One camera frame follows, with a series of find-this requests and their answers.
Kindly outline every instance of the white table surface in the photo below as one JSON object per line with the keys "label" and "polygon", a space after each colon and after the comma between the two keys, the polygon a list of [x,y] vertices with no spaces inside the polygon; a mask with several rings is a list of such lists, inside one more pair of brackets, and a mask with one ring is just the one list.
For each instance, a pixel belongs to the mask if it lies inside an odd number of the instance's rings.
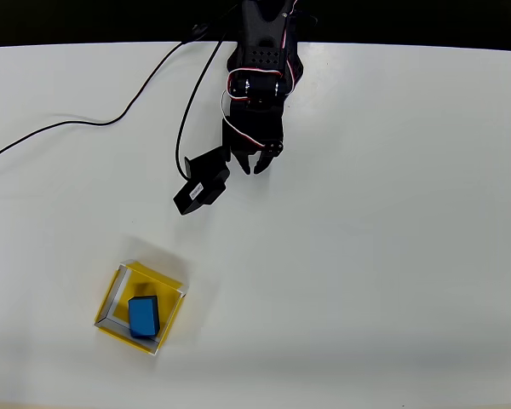
{"label": "white table surface", "polygon": [[[0,49],[0,148],[117,116],[173,44]],[[511,53],[301,44],[284,152],[216,203],[172,198],[181,115],[214,44],[128,116],[0,158],[0,401],[103,408],[511,403]],[[221,139],[224,44],[181,154]],[[169,342],[93,327],[114,268],[184,275]]]}

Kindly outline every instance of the black background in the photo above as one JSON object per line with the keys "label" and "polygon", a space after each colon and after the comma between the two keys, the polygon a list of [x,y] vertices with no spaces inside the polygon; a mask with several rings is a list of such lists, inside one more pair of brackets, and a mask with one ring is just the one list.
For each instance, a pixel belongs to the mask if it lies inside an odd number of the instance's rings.
{"label": "black background", "polygon": [[[180,40],[235,1],[0,0],[0,46]],[[300,27],[300,41],[511,49],[511,0],[299,0],[296,8],[319,19]]]}

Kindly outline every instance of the blue cube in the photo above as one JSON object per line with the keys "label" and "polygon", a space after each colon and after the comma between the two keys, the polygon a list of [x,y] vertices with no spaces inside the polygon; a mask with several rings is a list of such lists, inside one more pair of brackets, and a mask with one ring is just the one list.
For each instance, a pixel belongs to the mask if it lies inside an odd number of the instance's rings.
{"label": "blue cube", "polygon": [[155,337],[159,333],[157,296],[132,297],[129,300],[130,335]]}

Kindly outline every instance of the yellow tray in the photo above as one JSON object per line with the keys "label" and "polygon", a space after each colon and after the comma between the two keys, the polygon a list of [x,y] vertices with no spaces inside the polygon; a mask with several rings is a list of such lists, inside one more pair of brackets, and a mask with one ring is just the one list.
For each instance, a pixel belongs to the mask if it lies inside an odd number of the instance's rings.
{"label": "yellow tray", "polygon": [[[169,335],[186,292],[187,286],[180,281],[153,271],[135,260],[122,262],[95,317],[95,326],[128,345],[155,355]],[[155,337],[130,336],[128,302],[130,298],[139,296],[157,296],[161,328]]]}

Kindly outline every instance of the robotic arm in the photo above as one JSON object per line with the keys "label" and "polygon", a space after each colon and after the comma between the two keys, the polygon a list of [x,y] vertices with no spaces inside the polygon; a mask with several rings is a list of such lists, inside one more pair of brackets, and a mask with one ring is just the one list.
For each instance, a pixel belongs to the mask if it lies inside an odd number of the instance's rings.
{"label": "robotic arm", "polygon": [[243,0],[237,48],[227,61],[230,113],[223,111],[222,146],[193,160],[189,180],[174,201],[182,215],[211,205],[225,191],[231,154],[247,175],[248,157],[260,153],[254,173],[264,171],[284,149],[284,102],[303,74],[297,55],[297,0]]}

